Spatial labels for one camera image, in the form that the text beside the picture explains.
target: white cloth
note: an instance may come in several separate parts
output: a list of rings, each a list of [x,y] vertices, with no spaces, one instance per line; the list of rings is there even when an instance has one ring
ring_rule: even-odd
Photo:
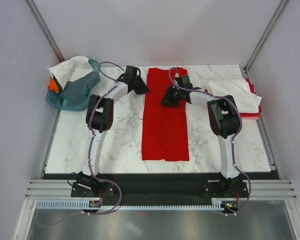
[[[240,113],[255,114],[259,112],[261,97],[252,93],[245,79],[208,81],[205,87],[215,96],[231,95]]]
[[[86,56],[74,56],[49,68],[51,77],[54,76],[62,88],[65,87],[67,81],[74,82],[93,71],[89,58]]]

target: white wall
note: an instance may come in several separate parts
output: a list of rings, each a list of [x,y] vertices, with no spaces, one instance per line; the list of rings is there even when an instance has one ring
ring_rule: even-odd
[[[45,102],[57,63],[24,0],[0,0],[0,240],[12,238],[56,111]]]
[[[66,59],[245,66],[280,0],[34,0]]]
[[[290,1],[249,72],[277,165],[300,200],[300,0]]]

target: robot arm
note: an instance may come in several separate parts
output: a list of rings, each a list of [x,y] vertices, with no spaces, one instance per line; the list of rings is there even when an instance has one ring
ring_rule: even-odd
[[[121,97],[125,96],[130,91],[134,90],[137,94],[145,94],[149,91],[142,78],[137,75],[138,68],[127,66],[126,72],[121,75],[119,82],[116,83],[116,88],[107,95],[100,102],[100,107],[103,108],[102,112],[96,111],[92,118],[91,126],[93,129],[99,131],[94,137],[93,144],[91,146],[91,156],[87,159],[83,165],[82,171],[86,175],[90,175],[90,169],[88,161],[91,161],[91,166],[95,174],[99,173],[99,163],[102,145],[109,130],[113,123],[113,109],[114,103],[117,102]],[[180,87],[196,90],[190,83],[189,77],[181,76],[176,77],[175,80],[178,82]],[[89,122],[94,106],[96,105],[100,97],[93,95],[90,98],[86,122]],[[235,103],[232,96],[227,95],[233,103]],[[227,179],[234,179],[239,176],[239,172],[233,165],[232,158],[232,137],[239,129],[239,119],[236,111],[229,105],[229,103],[223,99],[216,99],[208,94],[202,92],[190,92],[182,89],[178,89],[173,86],[169,86],[161,104],[166,107],[178,106],[179,101],[187,101],[190,104],[196,104],[202,108],[208,109],[210,126],[215,135],[217,135],[220,155],[221,155],[221,174]]]
[[[219,108],[219,99],[216,100],[216,98],[202,94],[201,92],[190,92],[190,103],[199,105],[202,108],[208,109],[209,111],[209,119],[210,119],[210,126],[214,134],[217,135],[218,141],[219,141],[219,146],[220,146],[220,155],[221,155],[221,170],[220,173],[224,178],[226,179],[233,179],[237,177],[240,173],[235,169],[233,165],[233,157],[232,157],[232,144],[231,144],[231,139],[233,135],[235,134],[227,134],[224,133],[225,129],[221,127],[219,128],[218,124],[216,121],[219,121],[216,119],[215,113],[213,113],[212,108],[213,106],[216,107],[217,114],[219,113],[220,115],[222,114]],[[236,144],[234,145],[234,154],[236,154]]]
[[[100,171],[101,150],[107,131],[111,128],[114,120],[114,104],[132,90],[138,95],[149,92],[149,88],[141,78],[141,71],[137,67],[127,66],[125,73],[117,81],[112,87],[113,90],[107,94],[106,98],[100,101],[97,109],[101,109],[102,111],[93,113],[100,96],[92,95],[89,100],[85,121],[88,124],[93,113],[91,127],[98,130],[98,132],[95,131],[95,136],[91,136],[94,137],[94,141],[89,146],[90,157],[85,160],[82,167],[83,174],[88,176],[91,174],[89,161],[95,175]]]
[[[169,86],[161,104],[165,107],[176,107],[179,101],[187,101],[208,109],[210,126],[213,133],[217,135],[220,146],[220,173],[226,180],[238,177],[240,173],[234,167],[232,156],[232,137],[237,133],[240,125],[235,109],[224,99],[197,92],[198,88],[193,88],[188,75],[175,77],[175,81],[181,88]],[[231,95],[224,97],[236,104]],[[236,157],[236,145],[234,145],[234,156]]]

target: teal basket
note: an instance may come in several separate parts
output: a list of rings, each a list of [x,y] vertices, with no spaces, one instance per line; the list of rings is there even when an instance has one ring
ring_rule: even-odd
[[[97,61],[89,59],[89,64],[91,65],[91,67],[97,74],[100,73],[99,63]],[[96,86],[94,86],[91,89],[86,100],[77,106],[67,106],[67,100],[60,97],[60,94],[58,94],[54,91],[51,91],[51,90],[48,90],[48,93],[46,94],[45,99],[46,99],[46,102],[55,109],[66,110],[66,111],[83,111],[88,107],[89,99],[90,99],[91,95],[94,94],[95,87]]]

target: white marble table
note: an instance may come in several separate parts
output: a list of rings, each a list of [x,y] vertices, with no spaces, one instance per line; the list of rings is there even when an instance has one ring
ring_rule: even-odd
[[[205,88],[207,80],[242,78],[238,65],[181,66],[188,70],[194,87]],[[148,69],[140,67],[147,81]],[[168,70],[170,66],[160,66]],[[109,76],[117,78],[123,71],[104,67]],[[95,94],[110,89],[113,81],[102,74]],[[141,141],[145,95],[130,92],[114,105],[114,119],[108,131],[100,159],[101,173],[216,173],[221,168],[217,137],[210,129],[208,110],[186,104],[188,146],[190,161],[142,161]],[[86,124],[86,111],[61,111],[54,133],[45,173],[64,174],[80,172],[87,158],[91,132]],[[237,139],[237,163],[245,172],[270,172],[270,166],[255,120],[243,120]]]

